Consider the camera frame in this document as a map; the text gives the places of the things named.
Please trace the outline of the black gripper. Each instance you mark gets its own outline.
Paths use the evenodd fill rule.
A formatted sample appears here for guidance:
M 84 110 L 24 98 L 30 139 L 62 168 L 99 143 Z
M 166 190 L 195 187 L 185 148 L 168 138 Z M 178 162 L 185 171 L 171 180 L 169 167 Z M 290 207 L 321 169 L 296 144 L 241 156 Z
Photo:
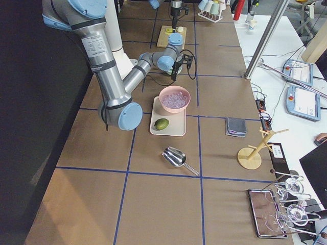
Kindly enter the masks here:
M 172 81 L 176 81 L 177 74 L 178 74 L 179 68 L 181 67 L 182 63 L 183 63 L 183 61 L 182 60 L 179 60 L 179 61 L 176 61 L 173 64 L 172 71 L 171 71 L 171 80 Z
M 181 12 L 184 11 L 185 15 L 188 15 L 189 13 L 189 7 L 183 3 L 183 1 L 175 0 L 170 2 L 170 16 L 172 17 L 172 28 L 175 29 L 177 22 L 179 20 Z

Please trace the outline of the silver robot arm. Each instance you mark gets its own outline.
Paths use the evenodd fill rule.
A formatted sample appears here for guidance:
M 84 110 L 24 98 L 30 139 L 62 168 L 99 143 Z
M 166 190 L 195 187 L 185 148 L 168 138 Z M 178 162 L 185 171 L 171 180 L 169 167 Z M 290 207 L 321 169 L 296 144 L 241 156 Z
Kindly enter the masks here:
M 181 58 L 183 36 L 172 33 L 162 52 L 143 53 L 132 63 L 124 53 L 114 1 L 42 1 L 46 26 L 77 34 L 102 93 L 100 115 L 106 126 L 133 130 L 143 110 L 132 91 L 151 68 L 174 69 Z
M 164 0 L 149 0 L 149 4 L 153 9 L 159 8 L 163 4 Z M 181 12 L 184 11 L 183 16 L 188 15 L 189 7 L 181 0 L 171 0 L 169 6 L 169 17 L 172 20 L 172 32 L 176 32 L 177 22 L 179 20 Z

